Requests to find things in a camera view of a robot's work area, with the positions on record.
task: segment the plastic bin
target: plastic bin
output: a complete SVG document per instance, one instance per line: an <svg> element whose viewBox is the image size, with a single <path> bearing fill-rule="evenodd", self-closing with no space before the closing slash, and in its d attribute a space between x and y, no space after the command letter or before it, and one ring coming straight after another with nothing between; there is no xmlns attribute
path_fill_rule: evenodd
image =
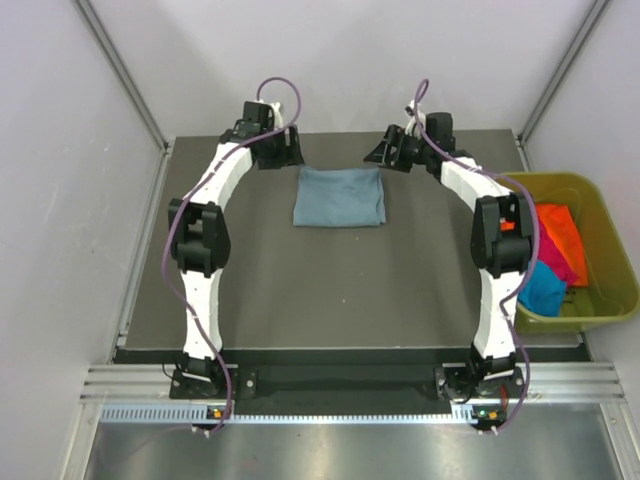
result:
<svg viewBox="0 0 640 480"><path fill-rule="evenodd" d="M589 275L588 287L567 290L559 317L536 315L518 303L516 330L580 332L632 317L640 306L638 282L597 187L568 172L507 175L524 185L536 203L569 207L582 237Z"/></svg>

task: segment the wall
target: wall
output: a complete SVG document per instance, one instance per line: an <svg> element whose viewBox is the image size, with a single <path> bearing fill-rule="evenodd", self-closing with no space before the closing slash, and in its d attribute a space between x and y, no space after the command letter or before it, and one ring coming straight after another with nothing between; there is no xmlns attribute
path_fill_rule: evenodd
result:
<svg viewBox="0 0 640 480"><path fill-rule="evenodd" d="M49 479L160 154L70 0L2 2L0 64L0 477Z"/></svg>
<svg viewBox="0 0 640 480"><path fill-rule="evenodd" d="M167 137L220 134L271 75L294 80L304 132L381 131L425 76L459 129L518 131L584 0L93 0ZM266 98L280 99L276 87ZM293 110L293 96L284 96Z"/></svg>
<svg viewBox="0 0 640 480"><path fill-rule="evenodd" d="M536 169L573 170L601 189L640 276L640 3L616 0L530 141ZM640 319L589 335L614 361L640 424Z"/></svg>

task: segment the bright blue cloth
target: bright blue cloth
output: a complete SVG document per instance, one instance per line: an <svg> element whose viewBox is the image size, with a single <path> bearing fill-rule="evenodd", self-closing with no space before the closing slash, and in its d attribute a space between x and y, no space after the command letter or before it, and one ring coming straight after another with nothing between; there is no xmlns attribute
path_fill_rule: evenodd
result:
<svg viewBox="0 0 640 480"><path fill-rule="evenodd" d="M533 313L557 317L566 292L566 282L560 280L553 270L538 260L529 283L518 295L518 301Z"/></svg>
<svg viewBox="0 0 640 480"><path fill-rule="evenodd" d="M300 169L296 227L377 227L386 220L377 168Z"/></svg>

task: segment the purple cable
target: purple cable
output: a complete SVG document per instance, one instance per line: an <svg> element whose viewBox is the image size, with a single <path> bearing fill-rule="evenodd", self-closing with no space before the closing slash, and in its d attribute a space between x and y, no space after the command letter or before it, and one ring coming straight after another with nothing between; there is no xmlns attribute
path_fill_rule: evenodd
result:
<svg viewBox="0 0 640 480"><path fill-rule="evenodd" d="M178 208L178 212L176 213L176 216L173 219L173 223L171 224L171 228L169 229L169 235L167 236L167 242L166 242L166 244L164 246L164 251L162 252L162 278L164 279L164 282L171 289L171 291L176 295L176 297L178 297L178 299L184 304L184 306L187 308L187 310L189 310L189 313L191 313L191 315L193 317L193 320L194 320L194 322L196 324L196 327L198 328L198 332L200 332L200 335L202 336L202 339L205 341L207 346L213 352L213 355L214 355L215 359L218 361L218 363L220 363L220 367L222 367L222 372L224 374L225 384L226 384L226 388L227 388L226 404L225 404L224 414L223 414L222 418L220 419L218 424L211 430L212 434L217 432L217 431L219 431L223 427L224 422L226 422L229 419L229 417L231 416L231 395L232 395L232 390L233 390L232 386L231 386L231 375L229 374L229 368L227 367L227 364L225 363L224 359L222 358L222 355L220 355L220 352L215 347L215 345L213 345L213 342L209 338L209 335L207 334L207 332L205 332L204 328L202 327L202 323L200 323L200 318L198 317L198 314L197 314L195 308L193 308L193 305L191 305L189 303L189 301L186 299L186 297L184 295L182 295L182 293L180 293L180 291L173 285L173 283L171 283L171 279L169 278L169 274L168 274L168 270L167 270L167 263L168 263L168 260L169 260L169 257L170 257L171 242L173 241L173 237L175 236L176 230L178 229L178 223L180 222L180 219L182 218L182 215L184 214L184 211L187 208L187 205L189 204L189 202L191 201L193 196L196 193L198 193L198 191L200 191L200 189L202 189L214 177L214 175L220 169L220 167L225 162L225 160L227 160L231 155L233 155L235 152L237 152L241 148L246 148L249 145L251 145L252 143L258 142L260 140L264 140L265 138L272 137L274 135L277 135L277 134L285 131L287 128L289 128L290 126L295 124L296 120L298 120L298 117L300 116L300 111L302 110L302 99L300 97L300 92L298 90L298 87L296 87L293 84L293 82L291 82L290 80L287 80L284 77L269 77L266 80L264 80L258 86L258 90L256 92L256 100L260 100L260 94L262 92L262 89L267 84L269 84L271 82L275 82L275 81L283 82L283 83L286 83L287 85L289 85L291 87L291 89L293 90L293 93L296 96L296 101L297 101L298 105L297 105L297 108L296 108L296 112L293 115L293 118L289 121L289 123L287 123L283 127L277 128L277 129L275 129L275 130L273 130L271 132L263 133L262 135L258 135L256 137L253 137L253 138L250 138L248 140L245 140L244 142L239 143L238 145L233 147L231 150L229 150L226 154L224 154L224 156L218 161L218 163L216 163L213 166L213 172L209 173L182 200L182 203L180 204L180 208ZM116 468L120 464L122 464L125 461L127 461L128 459L130 459L133 455L138 453L144 447L146 447L147 445L149 445L150 443L152 443L153 441L155 441L159 437L163 436L165 433L169 433L169 432L173 432L173 431L177 431L177 430L184 430L184 429L187 429L187 428L191 428L191 427L189 425L177 425L177 426L172 426L172 427L168 427L168 428L166 428L164 430L161 430L160 432L156 433L155 435L152 435L151 437L146 439L144 442L142 442L140 445L135 447L122 460L117 462L115 466L114 465L107 465L107 468L108 469Z"/></svg>
<svg viewBox="0 0 640 480"><path fill-rule="evenodd" d="M533 198L531 197L531 194L522 184L520 184L520 182L517 182L513 178L510 178L506 175L501 175L499 173L489 172L482 169L480 170L472 169L471 167L464 164L457 158L452 157L447 152L442 150L433 140L431 140L431 138L429 138L429 135L427 135L427 132L425 131L424 126L422 125L422 122L420 122L420 118L418 114L418 103L424 98L428 88L429 88L429 79L425 78L418 85L418 89L416 90L416 95L414 97L413 116L415 118L416 125L420 130L420 134L422 135L422 138L424 138L424 140L429 144L429 146L431 146L431 148L433 148L437 153L439 153L445 160L453 162L459 167L464 168L465 170L470 170L470 171L473 170L475 173L479 173L480 175L484 175L485 177L489 177L493 180L500 179L515 186L518 190L520 190L520 192L524 195L525 199L527 200L527 204L529 205L529 210L531 211L531 217L533 220L533 241L531 245L531 261L529 262L529 267L527 268L527 272L525 273L524 278L522 279L522 282L520 282L520 285L518 285L513 292L511 292L509 295L507 295L500 301L500 310L502 311L502 315L504 316L504 319L507 322L507 326L509 327L509 332L511 333L511 337L513 338L513 343L522 352L522 357L524 359L524 366L525 366L525 372L526 372L524 386L522 388L520 398L518 399L518 403L513 408L511 415L509 415L505 420L505 422L502 425L500 425L500 427L497 428L497 432L500 432L504 430L513 421L516 415L518 415L518 412L520 412L520 409L522 408L522 404L524 403L524 400L527 397L527 393L529 391L529 382L531 378L531 365L530 365L531 362L529 360L529 355L527 354L527 350L526 348L524 348L522 340L520 340L520 337L516 333L516 329L509 321L509 315L507 313L505 304L512 298L517 297L517 295L524 289L527 283L529 283L529 280L533 275L533 270L536 266L536 262L538 261L538 249L540 247L540 241L539 241L540 230L538 227L538 217L536 214L536 206L533 201Z"/></svg>

